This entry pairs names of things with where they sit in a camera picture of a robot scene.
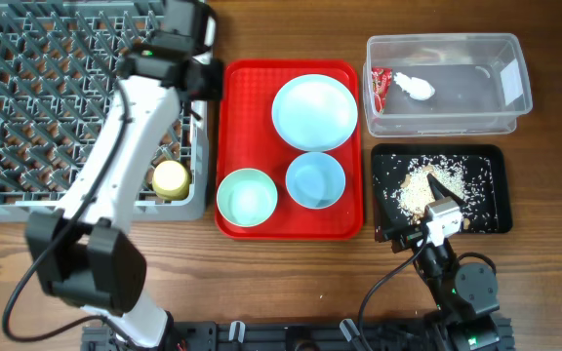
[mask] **yellow object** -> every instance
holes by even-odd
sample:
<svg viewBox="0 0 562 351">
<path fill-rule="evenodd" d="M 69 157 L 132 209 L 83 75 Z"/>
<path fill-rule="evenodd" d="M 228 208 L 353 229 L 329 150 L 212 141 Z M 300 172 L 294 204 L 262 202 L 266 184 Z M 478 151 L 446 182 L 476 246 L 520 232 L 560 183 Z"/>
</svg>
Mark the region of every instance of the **yellow object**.
<svg viewBox="0 0 562 351">
<path fill-rule="evenodd" d="M 153 190 L 164 200 L 183 200 L 190 187 L 190 173 L 177 161 L 164 161 L 153 172 Z"/>
</svg>

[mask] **wooden table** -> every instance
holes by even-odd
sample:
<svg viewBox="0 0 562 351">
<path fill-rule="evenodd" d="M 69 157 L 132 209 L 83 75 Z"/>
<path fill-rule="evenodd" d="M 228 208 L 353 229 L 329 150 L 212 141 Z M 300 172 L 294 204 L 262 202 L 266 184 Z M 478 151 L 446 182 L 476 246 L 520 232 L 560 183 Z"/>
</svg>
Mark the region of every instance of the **wooden table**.
<svg viewBox="0 0 562 351">
<path fill-rule="evenodd" d="M 514 227 L 507 235 L 461 235 L 453 246 L 458 253 L 484 253 L 498 265 L 501 311 L 513 319 L 519 349 L 562 349 L 562 1 L 223 0 L 212 5 L 220 17 L 216 53 L 226 62 L 344 59 L 359 72 L 372 35 L 516 34 L 535 106 L 519 119 L 513 134 L 376 139 L 368 134 L 362 112 L 363 156 L 369 165 L 370 150 L 380 142 L 498 145 L 507 163 Z M 366 168 L 366 224 L 348 242 L 234 242 L 216 229 L 213 205 L 193 222 L 136 223 L 131 238 L 148 261 L 148 290 L 179 321 L 338 321 L 356 316 L 368 288 L 408 256 L 394 255 L 388 245 L 373 240 L 368 174 Z M 22 224 L 0 224 L 0 319 L 30 263 L 22 230 Z M 371 318 L 413 317 L 432 308 L 430 293 L 407 269 L 374 296 L 367 313 Z M 32 281 L 13 325 L 19 333 L 43 332 L 81 315 L 43 296 Z M 79 336 L 77 330 L 40 345 L 19 345 L 0 331 L 0 350 L 78 350 Z"/>
</svg>

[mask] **wire rack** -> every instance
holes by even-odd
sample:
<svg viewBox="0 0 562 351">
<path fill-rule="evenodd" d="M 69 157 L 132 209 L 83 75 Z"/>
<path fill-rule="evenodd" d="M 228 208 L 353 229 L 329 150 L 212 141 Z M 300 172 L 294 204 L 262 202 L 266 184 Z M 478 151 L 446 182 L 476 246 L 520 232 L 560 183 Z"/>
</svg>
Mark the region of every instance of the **wire rack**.
<svg viewBox="0 0 562 351">
<path fill-rule="evenodd" d="M 0 1 L 0 221 L 25 220 L 64 195 L 100 134 L 119 60 L 148 41 L 162 18 L 160 1 Z M 206 104 L 193 107 L 206 115 Z M 167 131 L 140 185 L 135 219 L 202 215 L 205 132 L 182 116 Z M 164 202 L 150 188 L 154 167 L 166 159 L 192 171 L 183 201 Z"/>
</svg>

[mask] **green bowl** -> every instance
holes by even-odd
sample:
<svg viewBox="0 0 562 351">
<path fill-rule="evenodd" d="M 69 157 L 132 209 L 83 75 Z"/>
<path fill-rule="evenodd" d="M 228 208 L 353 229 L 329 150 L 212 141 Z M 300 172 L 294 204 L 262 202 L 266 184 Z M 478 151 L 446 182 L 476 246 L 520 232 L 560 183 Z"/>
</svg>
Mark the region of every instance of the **green bowl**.
<svg viewBox="0 0 562 351">
<path fill-rule="evenodd" d="M 277 206 L 277 187 L 262 171 L 241 169 L 222 180 L 216 194 L 221 215 L 229 223 L 252 227 L 264 223 Z"/>
</svg>

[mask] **red packet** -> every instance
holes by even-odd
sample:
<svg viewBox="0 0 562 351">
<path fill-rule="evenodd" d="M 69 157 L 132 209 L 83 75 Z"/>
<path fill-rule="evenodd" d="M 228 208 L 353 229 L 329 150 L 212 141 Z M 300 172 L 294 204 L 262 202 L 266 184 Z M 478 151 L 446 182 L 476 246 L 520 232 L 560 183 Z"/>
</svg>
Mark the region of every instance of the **red packet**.
<svg viewBox="0 0 562 351">
<path fill-rule="evenodd" d="M 372 92 L 378 113 L 385 110 L 385 96 L 391 84 L 391 68 L 372 68 Z"/>
</svg>

